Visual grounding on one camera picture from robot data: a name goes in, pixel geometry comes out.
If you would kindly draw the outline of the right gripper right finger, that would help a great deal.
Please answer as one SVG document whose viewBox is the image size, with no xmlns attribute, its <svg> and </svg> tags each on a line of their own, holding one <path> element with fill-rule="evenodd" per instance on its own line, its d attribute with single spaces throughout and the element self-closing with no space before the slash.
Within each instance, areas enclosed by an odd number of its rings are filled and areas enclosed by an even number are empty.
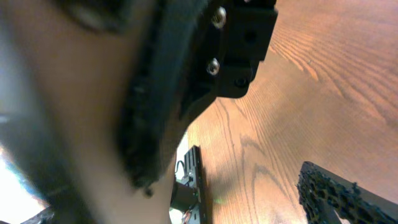
<svg viewBox="0 0 398 224">
<path fill-rule="evenodd" d="M 397 224 L 397 204 L 312 162 L 302 164 L 299 204 L 309 223 Z"/>
</svg>

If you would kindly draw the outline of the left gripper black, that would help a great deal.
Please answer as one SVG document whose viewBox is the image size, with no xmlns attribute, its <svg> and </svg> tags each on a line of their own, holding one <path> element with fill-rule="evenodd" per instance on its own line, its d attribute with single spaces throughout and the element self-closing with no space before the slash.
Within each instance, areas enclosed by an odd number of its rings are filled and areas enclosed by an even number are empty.
<svg viewBox="0 0 398 224">
<path fill-rule="evenodd" d="M 199 146 L 184 155 L 181 180 L 174 179 L 170 208 L 183 213 L 182 223 L 207 224 L 206 187 Z"/>
</svg>

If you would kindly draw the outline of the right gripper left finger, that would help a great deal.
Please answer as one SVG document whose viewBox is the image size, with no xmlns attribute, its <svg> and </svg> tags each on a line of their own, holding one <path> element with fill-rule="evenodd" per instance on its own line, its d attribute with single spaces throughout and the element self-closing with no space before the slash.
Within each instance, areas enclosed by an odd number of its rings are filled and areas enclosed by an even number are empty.
<svg viewBox="0 0 398 224">
<path fill-rule="evenodd" d="M 248 92 L 277 16 L 272 0 L 159 3 L 117 131 L 134 188 L 164 176 L 185 131 L 212 102 Z"/>
</svg>

